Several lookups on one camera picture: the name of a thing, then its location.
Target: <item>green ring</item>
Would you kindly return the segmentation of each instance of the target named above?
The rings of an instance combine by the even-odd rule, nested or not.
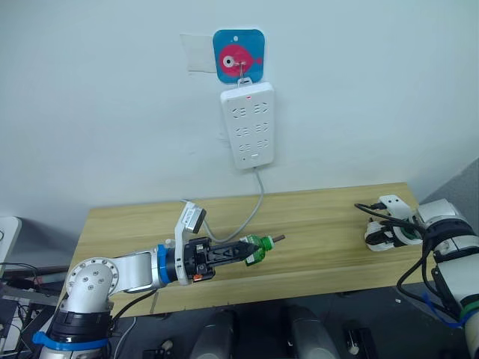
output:
[[[464,318],[464,316],[472,310],[479,309],[479,301],[473,301],[472,303],[467,304],[462,310],[460,314],[460,318]]]

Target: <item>white power strip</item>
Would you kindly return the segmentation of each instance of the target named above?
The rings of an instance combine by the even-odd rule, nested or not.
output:
[[[221,94],[223,114],[237,168],[274,159],[274,90],[269,82],[243,85]]]

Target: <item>power cord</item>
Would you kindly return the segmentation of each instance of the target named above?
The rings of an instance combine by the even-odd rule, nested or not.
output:
[[[0,266],[19,266],[19,267],[30,269],[31,273],[33,274],[34,283],[37,282],[38,291],[43,293],[43,287],[41,286],[40,281],[38,280],[39,270],[37,267],[32,266],[31,264],[28,264],[28,263],[12,263],[12,262],[0,262]]]
[[[118,344],[117,344],[117,347],[115,348],[115,353],[113,354],[113,359],[117,359],[117,354],[118,354],[118,349],[120,348],[121,346],[121,342],[123,342],[125,340],[125,338],[128,336],[128,334],[130,333],[130,331],[132,331],[133,327],[135,327],[136,325],[136,317],[133,318],[133,323],[130,325],[130,327],[123,333],[123,335],[121,336],[120,340],[118,341]]]
[[[357,209],[360,209],[363,212],[366,212],[370,215],[374,215],[376,217],[384,218],[387,219],[388,222],[385,222],[385,224],[392,224],[395,227],[402,227],[402,228],[412,228],[417,230],[422,236],[426,234],[426,230],[419,226],[418,224],[411,223],[408,221],[404,221],[403,219],[391,217],[390,215],[383,215],[382,213],[374,212],[371,208],[371,206],[368,206],[367,204],[362,204],[362,203],[354,203],[354,207]]]
[[[260,186],[260,197],[257,199],[257,203],[256,203],[256,206],[254,206],[254,208],[253,208],[253,212],[251,212],[249,217],[247,217],[247,219],[243,222],[243,224],[241,224],[241,226],[239,226],[234,232],[232,232],[232,234],[230,234],[229,236],[227,236],[223,239],[216,238],[216,236],[211,231],[211,228],[210,228],[207,220],[205,219],[203,221],[204,229],[206,230],[208,236],[211,238],[211,240],[213,242],[226,243],[229,240],[231,240],[232,238],[236,237],[238,235],[238,233],[240,233],[242,230],[245,229],[245,227],[249,224],[249,222],[253,219],[253,217],[256,215],[257,211],[259,210],[261,204],[263,203],[264,185],[263,185],[263,181],[261,180],[260,174],[258,173],[258,170],[257,170],[256,167],[253,167],[253,173],[256,176],[258,185]]]
[[[152,290],[151,292],[148,292],[147,294],[145,295],[142,295],[141,297],[138,297],[137,299],[134,299],[132,300],[130,303],[128,303],[127,305],[125,305],[123,308],[121,308],[121,310],[117,313],[116,316],[113,317],[112,319],[112,322],[110,323],[110,331],[113,331],[113,328],[115,327],[115,325],[117,324],[119,318],[128,310],[130,309],[133,305],[139,303],[140,301],[148,298],[148,297],[151,297],[153,294],[156,293],[158,289],[155,289],[155,290]]]

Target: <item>white wall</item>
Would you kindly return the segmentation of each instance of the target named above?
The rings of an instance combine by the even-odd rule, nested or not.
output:
[[[236,27],[263,30],[277,90],[267,191],[407,181],[420,200],[478,157],[475,0],[7,0],[0,215],[70,253],[91,207],[255,193],[226,87],[180,42]]]

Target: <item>wooden table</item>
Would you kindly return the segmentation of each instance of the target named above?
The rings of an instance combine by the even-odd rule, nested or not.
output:
[[[417,206],[405,183],[268,194],[244,234],[284,234],[287,238],[262,263],[218,267],[212,280],[191,286],[170,284],[159,291],[157,300],[150,297],[125,315],[393,286],[419,258],[420,246],[370,251],[363,239],[369,216],[353,206],[375,203],[384,194],[397,194]],[[256,201],[257,196],[248,196],[196,203],[207,210],[213,232],[222,238],[245,220]],[[174,238],[182,208],[183,203],[172,202],[92,209],[72,266],[89,257],[117,257]],[[420,280],[417,271],[409,282]],[[140,295],[114,295],[113,313]]]

